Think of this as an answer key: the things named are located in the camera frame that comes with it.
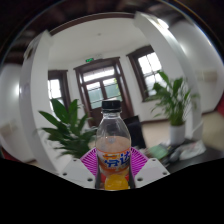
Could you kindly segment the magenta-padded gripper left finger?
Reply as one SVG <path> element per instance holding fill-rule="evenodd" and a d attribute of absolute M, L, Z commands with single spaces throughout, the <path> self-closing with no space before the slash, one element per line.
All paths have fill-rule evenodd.
<path fill-rule="evenodd" d="M 80 159 L 72 159 L 60 176 L 84 188 L 94 189 L 98 175 L 96 149 L 93 148 Z"/>

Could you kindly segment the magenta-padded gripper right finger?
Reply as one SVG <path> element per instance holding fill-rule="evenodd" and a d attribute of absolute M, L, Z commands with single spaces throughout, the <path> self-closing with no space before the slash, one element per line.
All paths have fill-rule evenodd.
<path fill-rule="evenodd" d="M 140 188 L 169 175 L 169 171 L 156 158 L 148 158 L 139 150 L 131 149 L 129 185 Z"/>

